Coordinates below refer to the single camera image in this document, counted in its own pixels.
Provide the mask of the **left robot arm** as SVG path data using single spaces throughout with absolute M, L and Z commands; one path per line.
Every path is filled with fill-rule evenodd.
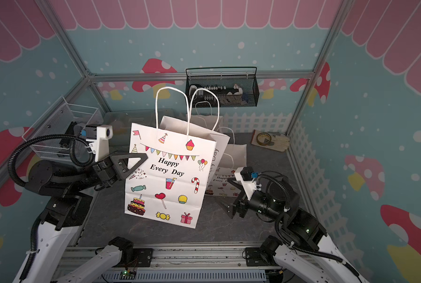
M 34 221 L 30 231 L 30 249 L 19 269 L 16 283 L 52 283 L 53 275 L 68 244 L 84 224 L 93 197 L 84 190 L 100 191 L 126 180 L 142 165 L 145 153 L 109 151 L 113 137 L 111 126 L 86 126 L 81 136 L 48 134 L 34 137 L 19 145 L 7 162 L 12 181 L 37 195 L 50 198 Z M 19 177 L 17 159 L 26 149 L 42 141 L 69 142 L 72 165 L 41 160 L 32 168 L 26 180 Z

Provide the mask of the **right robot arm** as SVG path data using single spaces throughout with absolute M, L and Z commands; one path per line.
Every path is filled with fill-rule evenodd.
M 268 236 L 255 251 L 256 264 L 276 265 L 307 283 L 367 282 L 323 225 L 300 208 L 300 196 L 285 175 L 239 167 L 232 171 L 228 182 L 241 191 L 233 203 L 220 202 L 230 218 L 244 218 L 253 211 L 262 221 L 274 225 L 276 234 Z

